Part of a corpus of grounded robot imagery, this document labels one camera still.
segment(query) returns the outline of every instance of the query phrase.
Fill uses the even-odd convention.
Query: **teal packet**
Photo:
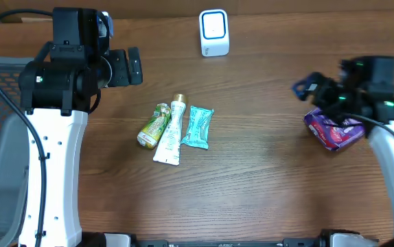
[[[191,106],[188,129],[182,143],[190,147],[208,149],[208,131],[212,115],[213,109]]]

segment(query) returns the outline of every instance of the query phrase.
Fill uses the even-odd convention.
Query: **gold cap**
[[[185,95],[177,93],[173,96],[172,101],[178,101],[187,104],[187,98]]]

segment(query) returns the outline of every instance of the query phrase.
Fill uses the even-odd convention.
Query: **wooden surface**
[[[391,205],[365,140],[327,151],[305,128],[312,107],[290,86],[341,58],[394,56],[394,11],[232,16],[228,56],[202,58],[197,18],[115,22],[113,49],[138,46],[144,82],[105,89],[82,144],[86,231],[140,239],[267,240],[347,228],[382,241]],[[0,25],[0,56],[35,56],[51,23]],[[136,141],[156,104],[184,93],[214,108],[209,150],[181,147],[178,167]],[[189,111],[185,113],[186,129]]]
[[[233,14],[274,14],[359,10],[394,10],[391,0],[0,0],[0,12],[19,8],[52,11],[54,7],[94,8],[114,19],[198,16],[203,10],[222,8]]]

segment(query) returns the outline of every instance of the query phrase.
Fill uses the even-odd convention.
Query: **purple snack wrapper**
[[[320,112],[321,109],[316,108],[307,113],[304,123],[328,150],[337,151],[363,137],[364,128],[362,126],[348,128],[326,126],[325,124],[336,123],[324,115],[318,115]],[[359,121],[354,119],[347,119],[343,125],[358,123]]]

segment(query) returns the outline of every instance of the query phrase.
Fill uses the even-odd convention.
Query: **white device with blue border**
[[[224,10],[205,10],[200,13],[200,42],[202,55],[224,56],[229,53],[229,27]]]

